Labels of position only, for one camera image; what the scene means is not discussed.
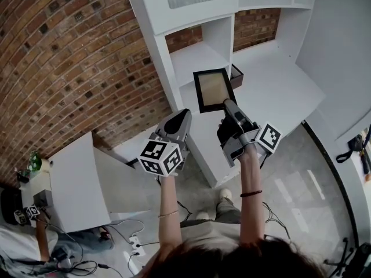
person's hair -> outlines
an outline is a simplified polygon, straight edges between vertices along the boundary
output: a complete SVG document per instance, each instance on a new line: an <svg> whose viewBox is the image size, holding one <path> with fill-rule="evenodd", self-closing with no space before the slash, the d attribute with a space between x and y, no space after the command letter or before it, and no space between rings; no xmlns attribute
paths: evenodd
<svg viewBox="0 0 371 278"><path fill-rule="evenodd" d="M281 239L240 245L230 253L183 243L155 259L143 278L325 278L323 270Z"/></svg>

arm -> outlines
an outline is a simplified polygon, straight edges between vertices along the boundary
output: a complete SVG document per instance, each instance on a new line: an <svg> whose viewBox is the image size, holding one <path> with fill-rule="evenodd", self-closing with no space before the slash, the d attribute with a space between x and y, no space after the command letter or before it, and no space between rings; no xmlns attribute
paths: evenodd
<svg viewBox="0 0 371 278"><path fill-rule="evenodd" d="M40 249L40 261L47 262L50 258L49 256L49 248L48 248L48 239L46 238L46 232L45 232L45 224L46 224L46 218L41 211L39 217L39 220L36 222L36 239L37 243L39 244Z"/></svg>
<svg viewBox="0 0 371 278"><path fill-rule="evenodd" d="M164 177L161 183L160 215L167 215L176 210L178 210L178 204L174 176ZM173 249L181 244L179 213L160 218L158 239L162 249L164 247Z"/></svg>
<svg viewBox="0 0 371 278"><path fill-rule="evenodd" d="M241 163L242 193L261 191L260 166L256 147L246 146L239 161ZM249 244L264 237L263 196L258 193L242 198L240 241Z"/></svg>

person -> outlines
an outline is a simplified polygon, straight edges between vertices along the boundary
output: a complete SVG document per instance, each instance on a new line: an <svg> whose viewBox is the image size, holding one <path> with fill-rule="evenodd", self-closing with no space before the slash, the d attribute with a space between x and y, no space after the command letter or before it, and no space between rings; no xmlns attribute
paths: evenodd
<svg viewBox="0 0 371 278"><path fill-rule="evenodd" d="M114 246L109 232L103 227L69 233L69 236L47 227L43 211L37 216L36 228L1 221L0 268L14 278L43 277L51 272L64 277L57 269L68 268L68 264L63 265L60 261L63 263L70 258L72 263L78 262L82 250L83 254L99 253Z"/></svg>
<svg viewBox="0 0 371 278"><path fill-rule="evenodd" d="M216 219L202 213L179 222L174 177L162 179L159 251L136 276L324 278L322 269L282 239L264 240L264 211L256 147L249 144L241 163L242 211L222 190Z"/></svg>

electrical outlet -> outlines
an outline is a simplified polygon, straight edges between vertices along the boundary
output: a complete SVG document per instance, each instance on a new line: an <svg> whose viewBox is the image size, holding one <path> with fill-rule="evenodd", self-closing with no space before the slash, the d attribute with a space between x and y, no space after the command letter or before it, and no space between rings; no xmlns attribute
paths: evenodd
<svg viewBox="0 0 371 278"><path fill-rule="evenodd" d="M143 247L142 246L139 246L140 245L140 242L139 242L139 239L138 239L137 236L130 237L129 238L129 241L131 242L132 247L133 247L132 254L139 253L139 256L140 257L143 257L143 256L146 255L146 253L144 252Z"/></svg>

gray tile floor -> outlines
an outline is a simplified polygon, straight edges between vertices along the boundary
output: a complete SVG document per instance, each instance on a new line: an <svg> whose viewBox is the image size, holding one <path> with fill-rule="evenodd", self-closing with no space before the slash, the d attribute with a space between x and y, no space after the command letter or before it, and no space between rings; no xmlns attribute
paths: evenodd
<svg viewBox="0 0 371 278"><path fill-rule="evenodd" d="M349 215L334 176L302 126L281 141L276 153L267 159L261 174L264 201L286 225L298 248L320 263L324 259L340 259L342 239L348 237L352 241ZM153 180L153 176L146 173L143 173L143 176ZM207 211L215 217L217 194L219 189L224 187L232 191L234 204L241 208L240 177L233 178L218 189L211 189L192 156L188 158L185 169L177 177L176 184L178 200L194 213L190 219L195 217L198 211ZM151 191L149 194L153 210L135 217L146 225L145 230L138 235L142 244L158 240L159 191ZM181 209L181 219L186 215ZM118 229L128 238L132 232L140 229L140 224L126 222ZM101 259L116 267L123 277L130 277L127 262L122 261L123 251L130 252L130 246L116 232L112 234L116 241L114 252L102 254ZM266 234L287 239L285 230L275 222L266 225ZM139 268L156 252L158 245L148 245L144 249L147 253L145 257L132 259ZM104 274L106 277L115 277L116 273Z"/></svg>

